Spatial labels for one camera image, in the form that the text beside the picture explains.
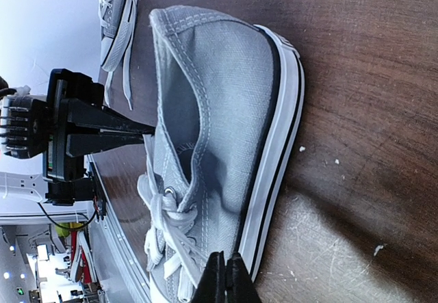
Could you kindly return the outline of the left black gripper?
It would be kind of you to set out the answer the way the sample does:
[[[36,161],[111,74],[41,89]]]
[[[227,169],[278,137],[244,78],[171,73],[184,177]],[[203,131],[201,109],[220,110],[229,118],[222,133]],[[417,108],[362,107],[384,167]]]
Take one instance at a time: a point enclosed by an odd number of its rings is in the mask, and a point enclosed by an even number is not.
[[[103,105],[104,87],[81,73],[55,69],[47,94],[28,86],[1,89],[1,154],[42,155],[41,174],[1,173],[1,194],[55,206],[94,200],[96,188],[81,156],[142,144],[155,127]],[[78,127],[123,133],[70,134]]]

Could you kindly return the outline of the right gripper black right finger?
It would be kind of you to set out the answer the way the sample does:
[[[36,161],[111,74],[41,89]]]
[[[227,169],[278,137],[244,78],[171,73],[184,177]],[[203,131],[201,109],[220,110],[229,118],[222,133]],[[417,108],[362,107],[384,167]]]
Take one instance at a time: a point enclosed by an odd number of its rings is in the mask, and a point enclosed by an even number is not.
[[[225,289],[228,303],[261,303],[239,252],[233,253],[227,261]]]

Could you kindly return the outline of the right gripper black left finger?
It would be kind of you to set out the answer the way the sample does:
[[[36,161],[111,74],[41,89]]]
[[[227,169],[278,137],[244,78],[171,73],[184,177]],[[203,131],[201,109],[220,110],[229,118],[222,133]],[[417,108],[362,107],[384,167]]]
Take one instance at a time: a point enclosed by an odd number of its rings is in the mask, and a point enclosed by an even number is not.
[[[193,296],[193,303],[225,302],[224,252],[212,252]]]

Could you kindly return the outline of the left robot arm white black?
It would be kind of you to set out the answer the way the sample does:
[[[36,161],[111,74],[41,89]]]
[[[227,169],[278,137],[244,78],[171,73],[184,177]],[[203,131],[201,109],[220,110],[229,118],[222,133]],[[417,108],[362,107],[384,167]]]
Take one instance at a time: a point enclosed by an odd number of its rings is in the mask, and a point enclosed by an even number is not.
[[[104,106],[104,87],[82,73],[54,69],[44,96],[28,87],[1,90],[1,153],[15,159],[42,156],[41,174],[1,173],[5,200],[59,207],[76,202],[105,203],[88,155],[141,144],[154,127],[135,122]]]

